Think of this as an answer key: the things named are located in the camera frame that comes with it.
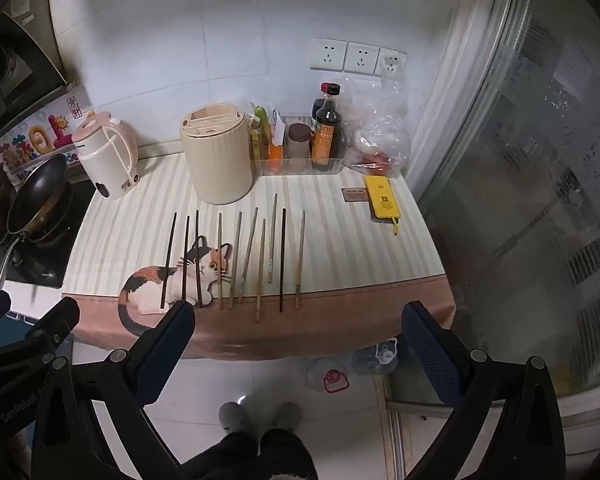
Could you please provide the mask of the left gripper of other arm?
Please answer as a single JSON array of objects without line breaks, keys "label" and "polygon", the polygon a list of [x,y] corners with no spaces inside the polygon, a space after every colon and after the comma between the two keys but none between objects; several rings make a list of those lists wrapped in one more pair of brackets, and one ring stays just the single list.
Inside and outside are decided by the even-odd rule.
[{"label": "left gripper of other arm", "polygon": [[[10,311],[9,294],[0,291],[0,319]],[[38,416],[46,376],[57,349],[80,320],[76,300],[65,297],[24,334],[0,347],[0,479],[30,477],[27,428]]]}]

